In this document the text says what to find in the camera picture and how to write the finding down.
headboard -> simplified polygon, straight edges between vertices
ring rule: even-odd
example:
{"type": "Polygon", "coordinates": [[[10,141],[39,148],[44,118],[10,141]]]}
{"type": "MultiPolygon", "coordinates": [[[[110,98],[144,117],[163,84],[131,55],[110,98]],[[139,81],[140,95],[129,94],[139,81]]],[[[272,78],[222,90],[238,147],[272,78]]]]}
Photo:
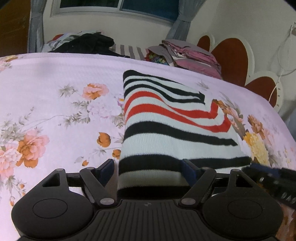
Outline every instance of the headboard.
{"type": "MultiPolygon", "coordinates": [[[[212,34],[204,34],[198,41],[198,47],[211,52],[221,65],[223,80],[246,89],[269,99],[278,77],[271,71],[254,73],[254,54],[249,43],[238,35],[230,35],[215,43],[212,34]]],[[[270,104],[279,111],[283,104],[283,87],[279,81],[273,92],[270,104]]]]}

striped cloth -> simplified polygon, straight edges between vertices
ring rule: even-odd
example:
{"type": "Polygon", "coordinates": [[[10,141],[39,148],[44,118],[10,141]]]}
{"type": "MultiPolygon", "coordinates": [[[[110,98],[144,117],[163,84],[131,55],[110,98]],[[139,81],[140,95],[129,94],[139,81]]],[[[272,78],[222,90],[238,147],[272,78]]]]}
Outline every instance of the striped cloth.
{"type": "Polygon", "coordinates": [[[179,198],[189,186],[186,158],[198,167],[249,165],[222,109],[199,91],[134,70],[123,74],[126,130],[119,160],[119,198],[179,198]]]}
{"type": "Polygon", "coordinates": [[[147,55],[146,49],[140,47],[133,47],[129,45],[114,44],[110,48],[110,50],[121,55],[128,55],[132,59],[137,60],[145,60],[145,57],[147,55]]]}

metal screw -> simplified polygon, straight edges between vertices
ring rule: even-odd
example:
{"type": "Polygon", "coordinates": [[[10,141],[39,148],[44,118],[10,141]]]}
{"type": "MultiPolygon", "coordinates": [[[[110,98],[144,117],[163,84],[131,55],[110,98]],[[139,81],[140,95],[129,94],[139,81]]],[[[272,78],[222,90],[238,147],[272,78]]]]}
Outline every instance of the metal screw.
{"type": "Polygon", "coordinates": [[[114,202],[115,201],[112,198],[103,198],[100,201],[100,203],[103,204],[103,205],[112,205],[114,202]]]}
{"type": "Polygon", "coordinates": [[[193,198],[184,198],[181,200],[181,203],[184,205],[193,205],[195,203],[195,200],[193,198]]]}

pink bedsheet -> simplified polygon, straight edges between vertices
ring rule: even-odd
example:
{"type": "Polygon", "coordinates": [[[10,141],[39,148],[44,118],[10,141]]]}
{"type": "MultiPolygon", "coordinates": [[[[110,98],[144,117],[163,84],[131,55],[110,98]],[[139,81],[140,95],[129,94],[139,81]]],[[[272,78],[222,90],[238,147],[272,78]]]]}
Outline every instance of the pink bedsheet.
{"type": "MultiPolygon", "coordinates": [[[[33,53],[0,58],[0,240],[17,240],[12,206],[56,168],[78,172],[118,161],[124,134],[124,71],[178,81],[217,101],[243,152],[296,169],[296,143],[279,115],[245,88],[192,71],[112,56],[33,53]]],[[[108,184],[116,191],[116,175],[108,184]]],[[[279,238],[284,240],[288,222],[279,238]]]]}

gray curtain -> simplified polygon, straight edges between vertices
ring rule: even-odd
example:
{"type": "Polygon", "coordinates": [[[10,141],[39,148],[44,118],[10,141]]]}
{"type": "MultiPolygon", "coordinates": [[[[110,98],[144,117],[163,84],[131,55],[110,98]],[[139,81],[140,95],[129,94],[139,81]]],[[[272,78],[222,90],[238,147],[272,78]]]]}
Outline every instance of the gray curtain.
{"type": "Polygon", "coordinates": [[[43,11],[47,0],[31,0],[31,19],[28,35],[28,53],[41,52],[43,40],[43,11]]]}
{"type": "Polygon", "coordinates": [[[166,39],[186,41],[191,21],[206,0],[179,0],[179,16],[166,39]]]}

